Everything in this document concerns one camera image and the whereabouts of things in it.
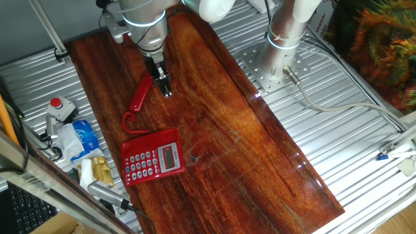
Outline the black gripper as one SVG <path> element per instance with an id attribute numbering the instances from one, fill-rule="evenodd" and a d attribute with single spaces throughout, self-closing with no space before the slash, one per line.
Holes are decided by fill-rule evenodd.
<path id="1" fill-rule="evenodd" d="M 170 75 L 167 72 L 166 63 L 164 61 L 164 54 L 156 53 L 153 55 L 145 55 L 144 60 L 146 70 L 153 79 L 153 84 L 161 91 L 161 94 L 163 94 L 165 98 L 169 98 L 172 95 L 172 89 L 170 87 Z"/>

